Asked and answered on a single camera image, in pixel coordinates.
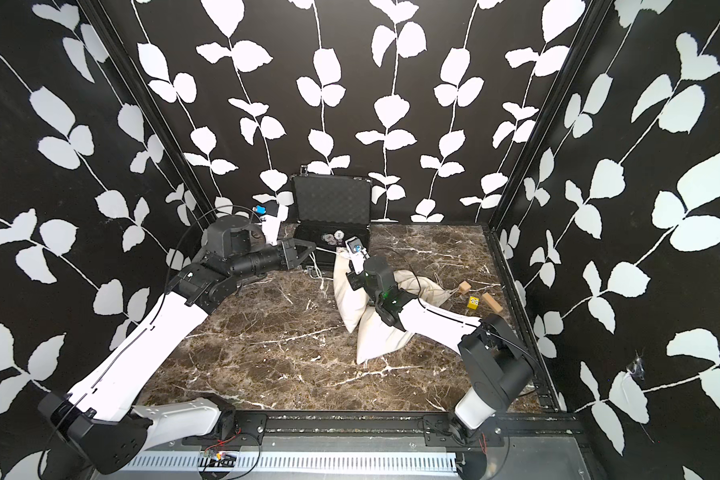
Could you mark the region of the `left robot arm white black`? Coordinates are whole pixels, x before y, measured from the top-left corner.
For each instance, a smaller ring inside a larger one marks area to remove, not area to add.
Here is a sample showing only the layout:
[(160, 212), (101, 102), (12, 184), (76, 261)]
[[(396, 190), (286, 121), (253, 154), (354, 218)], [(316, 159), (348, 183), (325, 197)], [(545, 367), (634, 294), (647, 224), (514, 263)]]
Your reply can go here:
[(174, 349), (249, 279), (288, 271), (310, 257), (314, 243), (275, 239), (252, 246), (260, 226), (225, 215), (202, 233), (200, 249), (178, 272), (169, 272), (156, 306), (136, 329), (65, 395), (47, 395), (39, 411), (55, 434), (94, 470), (112, 474), (142, 451), (174, 440), (225, 442), (237, 432), (235, 408), (220, 398), (157, 407), (134, 402)]

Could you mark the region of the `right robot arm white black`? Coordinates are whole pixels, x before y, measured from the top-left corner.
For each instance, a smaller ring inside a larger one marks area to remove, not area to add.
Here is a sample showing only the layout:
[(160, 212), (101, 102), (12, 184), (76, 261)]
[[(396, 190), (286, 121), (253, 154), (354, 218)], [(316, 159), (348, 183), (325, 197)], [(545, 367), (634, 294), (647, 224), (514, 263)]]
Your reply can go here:
[(449, 298), (443, 288), (409, 270), (393, 270), (383, 256), (341, 250), (333, 280), (342, 321), (358, 332), (357, 363), (398, 351), (416, 335), (460, 356), (470, 388), (454, 414), (466, 430), (507, 411), (534, 376), (537, 360), (503, 317), (443, 309)]

